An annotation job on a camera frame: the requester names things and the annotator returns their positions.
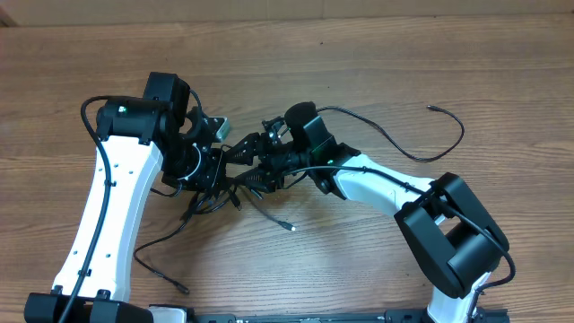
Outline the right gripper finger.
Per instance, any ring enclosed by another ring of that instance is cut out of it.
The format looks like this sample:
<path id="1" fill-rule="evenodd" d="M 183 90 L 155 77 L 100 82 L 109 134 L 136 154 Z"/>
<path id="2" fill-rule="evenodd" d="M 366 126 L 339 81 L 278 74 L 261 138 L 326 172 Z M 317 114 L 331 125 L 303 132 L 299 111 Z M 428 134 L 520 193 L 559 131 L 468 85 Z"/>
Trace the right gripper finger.
<path id="1" fill-rule="evenodd" d="M 246 135 L 242 140 L 224 153 L 226 161 L 252 162 L 257 156 L 257 143 L 259 142 L 259 139 L 259 133 Z"/>
<path id="2" fill-rule="evenodd" d="M 232 179 L 232 183 L 266 194 L 273 193 L 277 189 L 275 174 L 261 168 L 254 168 L 237 175 Z"/>

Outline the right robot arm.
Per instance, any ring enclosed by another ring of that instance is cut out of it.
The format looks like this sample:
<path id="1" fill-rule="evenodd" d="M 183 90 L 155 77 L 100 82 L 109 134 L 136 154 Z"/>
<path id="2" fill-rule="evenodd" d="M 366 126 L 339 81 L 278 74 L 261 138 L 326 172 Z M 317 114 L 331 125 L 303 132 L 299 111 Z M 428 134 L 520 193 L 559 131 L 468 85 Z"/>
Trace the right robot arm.
<path id="1" fill-rule="evenodd" d="M 388 310 L 385 322 L 507 322 L 506 310 L 485 310 L 483 292 L 513 280 L 509 241 L 471 188 L 456 174 L 419 178 L 391 170 L 339 143 L 312 102 L 292 106 L 226 150 L 228 162 L 252 166 L 236 184 L 252 193 L 288 188 L 310 177 L 324 194 L 368 204 L 394 217 L 433 286 L 422 310 Z"/>

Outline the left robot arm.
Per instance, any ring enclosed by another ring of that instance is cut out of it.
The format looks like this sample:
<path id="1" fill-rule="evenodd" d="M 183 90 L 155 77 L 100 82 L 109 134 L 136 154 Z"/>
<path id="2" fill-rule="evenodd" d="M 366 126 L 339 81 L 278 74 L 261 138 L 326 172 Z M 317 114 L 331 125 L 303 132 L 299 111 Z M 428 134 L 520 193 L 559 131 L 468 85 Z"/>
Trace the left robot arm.
<path id="1" fill-rule="evenodd" d="M 228 189 L 220 140 L 224 118 L 209 118 L 176 74 L 150 73 L 143 96 L 103 95 L 91 190 L 73 246 L 50 292 L 29 295 L 28 322 L 191 322 L 190 308 L 130 303 L 132 256 L 152 184 L 161 174 L 178 192 L 195 192 L 184 220 Z"/>

